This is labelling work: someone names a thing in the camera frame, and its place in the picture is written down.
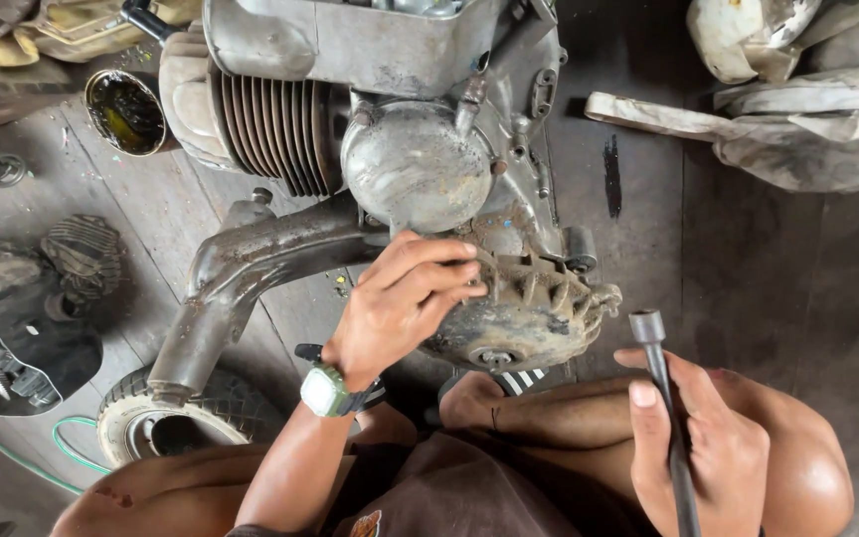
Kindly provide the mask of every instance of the green watch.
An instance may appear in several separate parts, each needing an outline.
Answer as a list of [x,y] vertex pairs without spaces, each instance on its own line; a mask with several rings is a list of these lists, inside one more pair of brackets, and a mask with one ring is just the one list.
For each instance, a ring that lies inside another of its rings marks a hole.
[[360,410],[372,388],[370,385],[363,392],[351,392],[333,366],[314,362],[301,385],[301,399],[317,416],[337,418]]

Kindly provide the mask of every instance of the tire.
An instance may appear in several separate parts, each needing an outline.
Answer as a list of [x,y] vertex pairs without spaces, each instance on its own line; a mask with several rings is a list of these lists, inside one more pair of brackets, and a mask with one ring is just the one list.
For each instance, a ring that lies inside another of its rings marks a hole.
[[150,373],[146,366],[127,374],[98,409],[98,443],[113,468],[208,446],[268,443],[283,427],[277,408],[230,372],[216,369],[203,393],[182,408],[151,401]]

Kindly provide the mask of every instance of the wooden floor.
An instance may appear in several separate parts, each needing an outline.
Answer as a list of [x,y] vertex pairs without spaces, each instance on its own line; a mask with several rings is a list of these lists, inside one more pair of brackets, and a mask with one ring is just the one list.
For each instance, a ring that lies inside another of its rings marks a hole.
[[[707,144],[580,116],[595,90],[698,106],[712,83],[686,35],[686,4],[560,3],[570,62],[547,139],[561,224],[594,230],[601,257],[595,277],[622,288],[624,311],[660,308],[669,349],[789,392],[833,424],[857,497],[846,534],[859,536],[859,193],[790,194],[720,165]],[[608,210],[602,160],[613,138],[623,192],[617,218]],[[85,486],[97,472],[58,451],[52,425],[93,416],[112,384],[154,360],[197,245],[218,229],[232,201],[268,181],[213,172],[182,151],[146,159],[118,154],[90,128],[78,99],[0,129],[0,147],[24,156],[35,176],[0,190],[0,239],[35,244],[58,220],[89,213],[118,228],[127,248],[126,285],[96,320],[105,342],[100,373],[44,417],[0,419],[3,442]],[[312,202],[275,191],[279,214]],[[341,287],[358,273],[318,274],[269,291],[223,365],[255,379],[281,406],[294,404],[303,366],[289,350],[327,339],[345,302]],[[589,352],[552,379],[618,374],[612,351],[631,341],[625,316],[608,319]],[[450,371],[414,356],[386,377],[391,390],[409,395],[400,406],[421,417]],[[92,431],[66,436],[100,459]]]

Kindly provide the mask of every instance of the black paint mark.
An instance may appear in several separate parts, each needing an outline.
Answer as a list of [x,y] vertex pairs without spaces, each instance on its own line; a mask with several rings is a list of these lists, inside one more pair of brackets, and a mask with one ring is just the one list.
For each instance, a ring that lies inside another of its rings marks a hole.
[[609,216],[618,219],[621,214],[621,173],[618,171],[618,140],[612,135],[612,144],[605,142],[602,151],[605,162],[605,199],[608,200]]

